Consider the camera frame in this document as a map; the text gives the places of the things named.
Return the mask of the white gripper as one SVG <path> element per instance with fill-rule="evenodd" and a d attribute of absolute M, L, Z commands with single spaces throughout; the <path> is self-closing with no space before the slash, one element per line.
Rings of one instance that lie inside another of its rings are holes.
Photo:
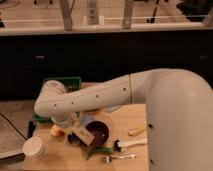
<path fill-rule="evenodd" d="M 94 135 L 92 133 L 84 127 L 79 127 L 80 122 L 77 113 L 52 116 L 51 120 L 64 131 L 72 130 L 72 132 L 87 146 L 94 140 Z"/>

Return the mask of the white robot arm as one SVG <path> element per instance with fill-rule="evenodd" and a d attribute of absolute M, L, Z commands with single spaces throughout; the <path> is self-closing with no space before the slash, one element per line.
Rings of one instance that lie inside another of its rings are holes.
<path fill-rule="evenodd" d="M 194 72 L 152 69 L 71 93 L 50 80 L 34 111 L 65 122 L 71 112 L 129 104 L 146 106 L 149 171 L 213 171 L 213 89 Z"/>

